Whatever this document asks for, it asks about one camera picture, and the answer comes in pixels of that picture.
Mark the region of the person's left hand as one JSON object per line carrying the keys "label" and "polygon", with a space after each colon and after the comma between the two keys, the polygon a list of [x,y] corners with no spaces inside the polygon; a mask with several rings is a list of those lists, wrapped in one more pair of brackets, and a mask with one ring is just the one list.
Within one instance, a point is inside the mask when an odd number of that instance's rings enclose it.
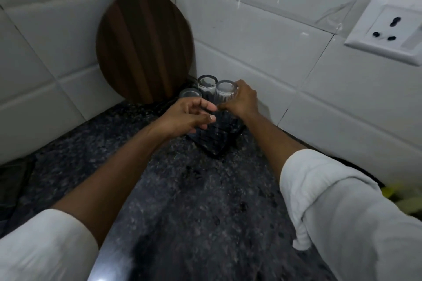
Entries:
{"label": "person's left hand", "polygon": [[197,128],[207,129],[208,125],[191,125],[192,114],[208,113],[203,108],[212,112],[217,111],[215,104],[203,98],[178,99],[160,118],[152,123],[151,129],[164,141],[195,133]]}

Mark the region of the person's right hand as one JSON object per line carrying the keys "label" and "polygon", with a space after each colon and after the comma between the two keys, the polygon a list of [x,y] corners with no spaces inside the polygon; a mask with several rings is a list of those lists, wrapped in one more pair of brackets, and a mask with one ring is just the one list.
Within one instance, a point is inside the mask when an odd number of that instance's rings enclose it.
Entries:
{"label": "person's right hand", "polygon": [[238,93],[232,101],[236,101],[236,111],[231,112],[240,118],[246,126],[262,117],[258,109],[257,93],[244,80],[237,82]]}

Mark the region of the ribbed clear drinking glass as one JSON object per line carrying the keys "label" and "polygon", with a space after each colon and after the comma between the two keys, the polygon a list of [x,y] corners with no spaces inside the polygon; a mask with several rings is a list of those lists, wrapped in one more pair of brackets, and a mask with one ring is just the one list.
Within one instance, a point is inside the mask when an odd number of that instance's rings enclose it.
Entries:
{"label": "ribbed clear drinking glass", "polygon": [[219,105],[228,102],[236,97],[238,85],[235,81],[221,80],[216,84],[214,103]]}

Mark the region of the person's right forearm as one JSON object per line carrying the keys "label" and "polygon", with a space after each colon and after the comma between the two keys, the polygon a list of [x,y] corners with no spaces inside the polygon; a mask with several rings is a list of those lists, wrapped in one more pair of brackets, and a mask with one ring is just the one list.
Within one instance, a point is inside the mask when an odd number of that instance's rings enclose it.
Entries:
{"label": "person's right forearm", "polygon": [[258,112],[249,111],[240,118],[266,156],[277,183],[280,183],[282,169],[286,161],[294,153],[305,150],[306,147],[289,137]]}

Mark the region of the person's left forearm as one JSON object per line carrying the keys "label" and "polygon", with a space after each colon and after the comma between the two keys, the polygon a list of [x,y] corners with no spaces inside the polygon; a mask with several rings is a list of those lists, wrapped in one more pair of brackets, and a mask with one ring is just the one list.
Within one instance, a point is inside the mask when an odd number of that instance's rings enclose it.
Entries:
{"label": "person's left forearm", "polygon": [[170,138],[159,120],[146,126],[52,208],[80,221],[101,248],[151,156]]}

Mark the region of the black glass tray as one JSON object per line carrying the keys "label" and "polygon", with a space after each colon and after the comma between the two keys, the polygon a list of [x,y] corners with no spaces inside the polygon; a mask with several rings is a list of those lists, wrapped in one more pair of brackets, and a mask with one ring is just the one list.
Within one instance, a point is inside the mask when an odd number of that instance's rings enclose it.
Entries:
{"label": "black glass tray", "polygon": [[203,108],[205,112],[216,116],[216,122],[208,124],[207,129],[197,128],[195,133],[185,135],[211,157],[218,157],[226,152],[235,139],[245,129],[243,121],[226,110],[215,112]]}

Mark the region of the round dark wooden cutting board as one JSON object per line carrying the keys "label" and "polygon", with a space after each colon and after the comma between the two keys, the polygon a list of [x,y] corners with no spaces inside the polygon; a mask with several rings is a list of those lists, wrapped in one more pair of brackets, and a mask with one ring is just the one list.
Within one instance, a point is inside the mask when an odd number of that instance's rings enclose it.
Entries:
{"label": "round dark wooden cutting board", "polygon": [[113,90],[148,105],[172,98],[187,80],[193,36],[171,0],[115,0],[98,26],[96,55]]}

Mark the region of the white right shirt sleeve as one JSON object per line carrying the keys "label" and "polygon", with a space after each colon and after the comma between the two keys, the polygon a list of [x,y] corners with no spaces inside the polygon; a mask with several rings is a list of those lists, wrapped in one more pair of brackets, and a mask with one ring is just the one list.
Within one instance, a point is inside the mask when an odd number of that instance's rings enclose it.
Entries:
{"label": "white right shirt sleeve", "polygon": [[293,248],[314,245],[338,281],[422,281],[422,221],[362,172],[305,149],[288,158],[279,187]]}

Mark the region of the white shirt sleeve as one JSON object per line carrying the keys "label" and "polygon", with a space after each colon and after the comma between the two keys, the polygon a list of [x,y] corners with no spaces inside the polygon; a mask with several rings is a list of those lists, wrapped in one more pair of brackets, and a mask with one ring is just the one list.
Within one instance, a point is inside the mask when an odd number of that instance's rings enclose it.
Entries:
{"label": "white shirt sleeve", "polygon": [[44,210],[0,239],[0,281],[87,281],[98,252],[79,220]]}
{"label": "white shirt sleeve", "polygon": [[362,172],[305,149],[288,158],[279,187],[293,248],[314,245],[338,281],[422,281],[422,221]]}

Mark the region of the yellow-green object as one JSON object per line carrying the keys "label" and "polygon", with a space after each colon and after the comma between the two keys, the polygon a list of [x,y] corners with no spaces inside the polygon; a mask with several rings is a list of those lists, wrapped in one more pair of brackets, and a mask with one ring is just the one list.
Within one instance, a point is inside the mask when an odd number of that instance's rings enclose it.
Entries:
{"label": "yellow-green object", "polygon": [[382,187],[381,191],[403,213],[422,221],[422,186],[391,184]]}

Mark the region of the dark flat object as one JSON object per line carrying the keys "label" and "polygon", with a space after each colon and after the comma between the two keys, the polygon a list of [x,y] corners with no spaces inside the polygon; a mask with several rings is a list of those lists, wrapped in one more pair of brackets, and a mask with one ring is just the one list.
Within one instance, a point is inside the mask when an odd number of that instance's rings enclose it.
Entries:
{"label": "dark flat object", "polygon": [[34,160],[20,158],[0,165],[0,235],[12,217],[34,168]]}

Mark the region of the white left shirt sleeve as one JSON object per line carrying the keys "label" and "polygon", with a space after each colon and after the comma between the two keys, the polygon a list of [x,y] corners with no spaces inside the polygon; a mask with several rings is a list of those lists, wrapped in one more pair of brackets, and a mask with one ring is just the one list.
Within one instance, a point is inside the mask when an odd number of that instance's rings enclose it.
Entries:
{"label": "white left shirt sleeve", "polygon": [[0,239],[0,281],[87,281],[98,252],[79,220],[44,210]]}

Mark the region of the white wall power socket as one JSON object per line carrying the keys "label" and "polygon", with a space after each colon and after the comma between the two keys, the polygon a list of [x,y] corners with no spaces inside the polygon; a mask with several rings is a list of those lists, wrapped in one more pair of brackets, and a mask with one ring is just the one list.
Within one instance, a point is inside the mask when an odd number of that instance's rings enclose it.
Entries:
{"label": "white wall power socket", "polygon": [[422,0],[371,0],[344,44],[422,66]]}

